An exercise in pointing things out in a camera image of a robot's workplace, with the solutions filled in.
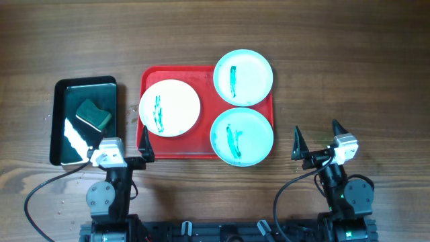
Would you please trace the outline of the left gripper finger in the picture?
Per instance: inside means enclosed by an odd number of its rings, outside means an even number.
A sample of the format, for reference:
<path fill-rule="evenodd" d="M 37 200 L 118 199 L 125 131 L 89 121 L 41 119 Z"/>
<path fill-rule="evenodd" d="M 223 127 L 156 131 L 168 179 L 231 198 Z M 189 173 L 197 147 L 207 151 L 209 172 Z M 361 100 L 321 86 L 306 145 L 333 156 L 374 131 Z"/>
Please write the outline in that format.
<path fill-rule="evenodd" d="M 148 137 L 148 128 L 146 126 L 142 129 L 138 151 L 145 163 L 152 163 L 155 161 L 155 154 Z"/>
<path fill-rule="evenodd" d="M 103 140 L 102 134 L 95 134 L 89 137 L 89 149 L 96 150 L 99 147 L 100 142 Z"/>

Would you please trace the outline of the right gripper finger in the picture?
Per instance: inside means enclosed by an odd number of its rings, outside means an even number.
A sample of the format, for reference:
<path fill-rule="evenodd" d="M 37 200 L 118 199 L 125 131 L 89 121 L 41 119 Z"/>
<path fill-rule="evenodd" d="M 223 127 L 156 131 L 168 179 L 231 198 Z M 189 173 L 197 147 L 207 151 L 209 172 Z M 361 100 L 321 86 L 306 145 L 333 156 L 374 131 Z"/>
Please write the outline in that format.
<path fill-rule="evenodd" d="M 333 127 L 334 136 L 339 136 L 339 135 L 348 133 L 348 131 L 344 129 L 336 119 L 333 119 L 332 127 Z"/>
<path fill-rule="evenodd" d="M 305 159 L 309 154 L 309 149 L 300 132 L 300 129 L 295 126 L 294 128 L 294 145 L 291 154 L 291 160 Z"/>

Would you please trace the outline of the green scrub sponge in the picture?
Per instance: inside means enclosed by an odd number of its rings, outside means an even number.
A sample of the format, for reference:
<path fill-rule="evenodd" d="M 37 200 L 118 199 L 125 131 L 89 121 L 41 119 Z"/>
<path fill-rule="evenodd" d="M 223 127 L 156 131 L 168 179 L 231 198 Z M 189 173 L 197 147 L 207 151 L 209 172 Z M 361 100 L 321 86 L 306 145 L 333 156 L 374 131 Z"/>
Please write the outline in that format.
<path fill-rule="evenodd" d="M 108 111 L 99 109 L 90 99 L 86 99 L 77 108 L 76 117 L 98 132 L 101 132 L 112 119 Z"/>

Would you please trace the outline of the white plate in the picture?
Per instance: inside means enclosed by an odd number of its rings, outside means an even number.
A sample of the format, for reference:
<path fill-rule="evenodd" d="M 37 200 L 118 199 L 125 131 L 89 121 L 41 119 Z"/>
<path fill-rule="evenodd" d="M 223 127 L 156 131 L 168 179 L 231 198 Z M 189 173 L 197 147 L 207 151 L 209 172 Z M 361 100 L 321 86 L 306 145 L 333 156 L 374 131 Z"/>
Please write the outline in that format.
<path fill-rule="evenodd" d="M 139 102 L 139 118 L 155 135 L 174 137 L 194 126 L 201 110 L 200 99 L 189 84 L 166 79 L 151 85 Z"/>

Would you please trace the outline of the mint plate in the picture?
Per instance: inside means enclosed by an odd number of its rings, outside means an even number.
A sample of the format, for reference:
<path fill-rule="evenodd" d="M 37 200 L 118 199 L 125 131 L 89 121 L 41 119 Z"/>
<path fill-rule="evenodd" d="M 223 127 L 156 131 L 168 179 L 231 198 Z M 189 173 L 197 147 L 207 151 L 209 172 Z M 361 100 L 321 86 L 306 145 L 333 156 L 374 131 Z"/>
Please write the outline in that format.
<path fill-rule="evenodd" d="M 215 154 L 229 165 L 250 167 L 270 154 L 273 128 L 266 117 L 250 108 L 231 108 L 221 113 L 210 129 Z"/>
<path fill-rule="evenodd" d="M 271 91 L 273 71 L 267 59 L 258 52 L 238 49 L 217 62 L 213 82 L 218 95 L 227 103 L 253 106 Z"/>

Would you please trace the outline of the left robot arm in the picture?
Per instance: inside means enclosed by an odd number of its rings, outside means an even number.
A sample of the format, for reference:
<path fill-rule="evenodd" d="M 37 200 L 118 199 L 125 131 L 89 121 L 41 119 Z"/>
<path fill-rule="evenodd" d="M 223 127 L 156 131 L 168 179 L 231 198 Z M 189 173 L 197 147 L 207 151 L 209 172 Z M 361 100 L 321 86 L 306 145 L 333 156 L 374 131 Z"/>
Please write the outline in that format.
<path fill-rule="evenodd" d="M 151 241 L 148 229 L 138 215 L 130 214 L 132 180 L 135 170 L 145 170 L 155 161 L 155 154 L 143 128 L 138 146 L 140 156 L 125 157 L 122 139 L 103 138 L 97 147 L 88 150 L 91 164 L 106 172 L 106 179 L 93 184 L 87 191 L 91 224 L 81 226 L 80 241 L 131 242 Z"/>

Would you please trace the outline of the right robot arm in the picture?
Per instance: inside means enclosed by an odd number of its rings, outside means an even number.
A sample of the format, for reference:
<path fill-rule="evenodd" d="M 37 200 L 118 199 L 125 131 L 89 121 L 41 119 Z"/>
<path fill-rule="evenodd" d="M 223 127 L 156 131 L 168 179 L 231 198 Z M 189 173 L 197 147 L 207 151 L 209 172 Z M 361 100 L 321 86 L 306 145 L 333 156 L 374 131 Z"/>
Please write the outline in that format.
<path fill-rule="evenodd" d="M 377 241 L 373 213 L 375 185 L 360 174 L 347 175 L 344 164 L 354 158 L 358 140 L 333 120 L 333 143 L 319 151 L 309 151 L 298 127 L 294 129 L 293 160 L 302 160 L 302 168 L 315 169 L 320 191 L 329 206 L 318 215 L 318 238 L 321 241 Z"/>

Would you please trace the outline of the black water tray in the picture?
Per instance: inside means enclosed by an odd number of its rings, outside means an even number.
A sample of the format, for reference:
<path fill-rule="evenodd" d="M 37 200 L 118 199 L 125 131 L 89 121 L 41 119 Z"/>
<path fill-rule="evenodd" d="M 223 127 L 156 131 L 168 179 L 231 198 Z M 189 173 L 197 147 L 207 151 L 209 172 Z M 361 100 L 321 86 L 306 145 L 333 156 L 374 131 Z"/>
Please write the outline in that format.
<path fill-rule="evenodd" d="M 90 99 L 99 109 L 108 111 L 112 119 L 98 132 L 76 117 L 77 108 Z M 89 137 L 102 134 L 116 137 L 118 88 L 112 76 L 62 79 L 54 88 L 50 162 L 52 165 L 77 165 L 88 162 Z"/>

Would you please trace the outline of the red plastic tray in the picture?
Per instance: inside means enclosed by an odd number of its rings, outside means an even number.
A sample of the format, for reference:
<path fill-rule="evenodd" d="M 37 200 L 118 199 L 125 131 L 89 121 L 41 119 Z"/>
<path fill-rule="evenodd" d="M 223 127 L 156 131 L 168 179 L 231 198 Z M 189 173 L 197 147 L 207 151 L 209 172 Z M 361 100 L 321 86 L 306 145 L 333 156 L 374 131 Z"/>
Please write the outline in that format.
<path fill-rule="evenodd" d="M 214 82 L 214 65 L 156 65 L 148 68 L 140 83 L 144 93 L 151 85 L 166 79 L 176 79 L 190 85 L 198 94 L 200 115 L 190 130 L 171 138 L 148 134 L 157 159 L 216 159 L 210 144 L 210 129 L 215 119 L 233 105 L 217 93 Z"/>

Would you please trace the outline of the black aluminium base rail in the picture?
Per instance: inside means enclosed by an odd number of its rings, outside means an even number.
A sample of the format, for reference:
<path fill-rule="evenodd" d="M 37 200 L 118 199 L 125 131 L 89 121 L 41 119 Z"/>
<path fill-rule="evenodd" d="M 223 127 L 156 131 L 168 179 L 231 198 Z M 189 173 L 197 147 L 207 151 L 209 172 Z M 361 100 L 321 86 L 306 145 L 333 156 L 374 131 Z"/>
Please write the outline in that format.
<path fill-rule="evenodd" d="M 83 225 L 82 241 L 365 241 L 378 242 L 375 220 L 320 223 L 287 220 L 280 227 L 260 220 L 252 223 L 146 222 L 141 225 Z"/>

